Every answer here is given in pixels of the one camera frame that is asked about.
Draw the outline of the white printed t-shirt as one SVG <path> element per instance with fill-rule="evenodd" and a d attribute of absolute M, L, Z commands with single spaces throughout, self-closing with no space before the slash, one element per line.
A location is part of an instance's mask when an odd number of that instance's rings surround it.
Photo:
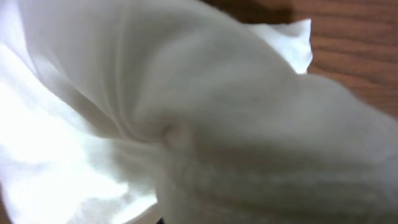
<path fill-rule="evenodd" d="M 307 73 L 310 20 L 2 1 L 13 223 L 396 223 L 397 121 Z"/>

